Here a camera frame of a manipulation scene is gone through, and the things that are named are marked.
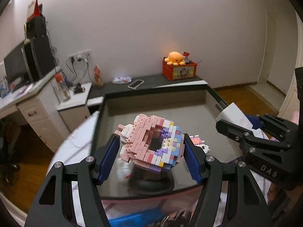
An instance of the baseboard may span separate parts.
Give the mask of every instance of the baseboard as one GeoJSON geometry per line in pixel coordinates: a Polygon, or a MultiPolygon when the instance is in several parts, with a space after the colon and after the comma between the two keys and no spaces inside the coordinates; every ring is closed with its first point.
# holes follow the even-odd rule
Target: baseboard
{"type": "Polygon", "coordinates": [[[17,221],[19,225],[24,227],[25,225],[25,220],[27,217],[27,214],[20,210],[18,207],[16,207],[13,203],[11,203],[4,195],[2,192],[0,192],[0,198],[3,201],[3,204],[9,211],[9,213],[13,216],[13,218],[17,221]]]}
{"type": "Polygon", "coordinates": [[[275,86],[273,83],[269,82],[268,80],[266,81],[271,87],[273,87],[275,90],[277,90],[280,94],[282,94],[284,97],[286,97],[286,94],[280,90],[277,86],[275,86]]]}
{"type": "Polygon", "coordinates": [[[217,87],[217,88],[214,88],[214,90],[217,91],[217,90],[224,90],[224,89],[239,88],[239,87],[245,87],[245,86],[255,85],[255,84],[257,84],[257,82],[233,84],[233,85],[227,85],[227,86],[217,87]]]}

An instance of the red basket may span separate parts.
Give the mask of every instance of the red basket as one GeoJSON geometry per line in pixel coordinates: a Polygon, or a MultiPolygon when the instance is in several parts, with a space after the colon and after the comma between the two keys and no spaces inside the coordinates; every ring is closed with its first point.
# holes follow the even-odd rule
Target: red basket
{"type": "Polygon", "coordinates": [[[167,63],[163,60],[163,69],[162,73],[169,79],[169,80],[177,80],[177,79],[184,79],[184,78],[193,78],[196,76],[196,69],[197,64],[191,62],[190,64],[186,64],[184,66],[174,66],[174,65],[167,65],[167,63]]]}

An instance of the orange octopus plush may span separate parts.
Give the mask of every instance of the orange octopus plush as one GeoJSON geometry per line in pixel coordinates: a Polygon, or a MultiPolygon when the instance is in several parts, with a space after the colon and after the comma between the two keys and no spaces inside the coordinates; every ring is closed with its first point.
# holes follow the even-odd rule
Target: orange octopus plush
{"type": "Polygon", "coordinates": [[[169,56],[167,58],[164,59],[164,61],[170,66],[170,65],[174,65],[174,66],[184,66],[185,65],[185,61],[183,60],[183,56],[176,52],[170,52],[169,56]]]}

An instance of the electrical wall socket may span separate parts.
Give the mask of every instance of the electrical wall socket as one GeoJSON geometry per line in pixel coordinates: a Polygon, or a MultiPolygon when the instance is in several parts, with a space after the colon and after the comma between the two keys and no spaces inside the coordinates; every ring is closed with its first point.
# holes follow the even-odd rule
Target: electrical wall socket
{"type": "Polygon", "coordinates": [[[84,51],[80,51],[77,52],[75,54],[71,54],[68,56],[68,58],[74,58],[74,60],[78,60],[80,58],[86,59],[86,56],[89,56],[91,54],[91,50],[84,50],[84,51]]]}

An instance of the plastic brick toy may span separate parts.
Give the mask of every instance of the plastic brick toy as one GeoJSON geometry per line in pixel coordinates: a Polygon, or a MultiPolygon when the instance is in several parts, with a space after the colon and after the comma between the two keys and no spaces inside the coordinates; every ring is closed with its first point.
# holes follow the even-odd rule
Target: plastic brick toy
{"type": "Polygon", "coordinates": [[[139,114],[133,125],[119,124],[115,135],[124,144],[120,158],[126,162],[133,160],[135,166],[148,171],[169,170],[180,162],[184,153],[184,135],[180,127],[155,115],[139,114]],[[157,151],[149,149],[152,138],[160,140],[161,148],[157,151]]]}
{"type": "Polygon", "coordinates": [[[202,141],[201,138],[199,137],[199,135],[195,135],[195,136],[190,135],[189,137],[190,137],[191,141],[193,142],[193,144],[195,146],[198,146],[198,147],[202,148],[203,151],[204,151],[204,153],[206,155],[209,155],[210,148],[209,148],[209,146],[207,146],[206,144],[204,144],[205,141],[202,141]]]}

